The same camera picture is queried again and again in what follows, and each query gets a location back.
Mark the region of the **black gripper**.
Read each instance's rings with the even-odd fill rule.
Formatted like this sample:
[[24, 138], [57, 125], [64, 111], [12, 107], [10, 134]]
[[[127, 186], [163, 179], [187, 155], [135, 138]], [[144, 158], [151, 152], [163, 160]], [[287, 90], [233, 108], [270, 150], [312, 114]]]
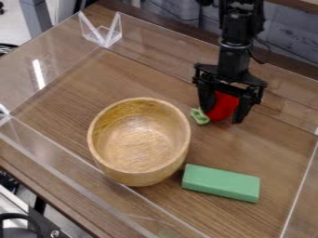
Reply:
[[251, 75], [248, 71], [231, 76], [217, 73], [216, 65], [196, 63], [193, 68], [192, 84], [197, 87], [199, 103], [203, 112], [209, 112], [213, 109], [216, 103], [215, 90], [235, 97], [246, 93], [252, 94], [252, 98], [243, 95], [238, 100], [232, 123], [239, 124], [254, 104], [260, 103], [268, 83]]

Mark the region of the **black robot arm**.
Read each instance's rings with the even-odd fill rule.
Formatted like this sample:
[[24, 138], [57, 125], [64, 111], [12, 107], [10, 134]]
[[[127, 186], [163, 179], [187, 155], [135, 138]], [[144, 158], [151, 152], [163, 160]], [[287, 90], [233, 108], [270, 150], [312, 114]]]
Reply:
[[260, 103], [267, 82], [250, 73], [251, 49], [264, 30], [263, 0], [219, 0], [220, 41], [217, 64], [196, 63], [192, 84], [199, 108], [189, 115], [201, 126], [232, 118], [239, 124]]

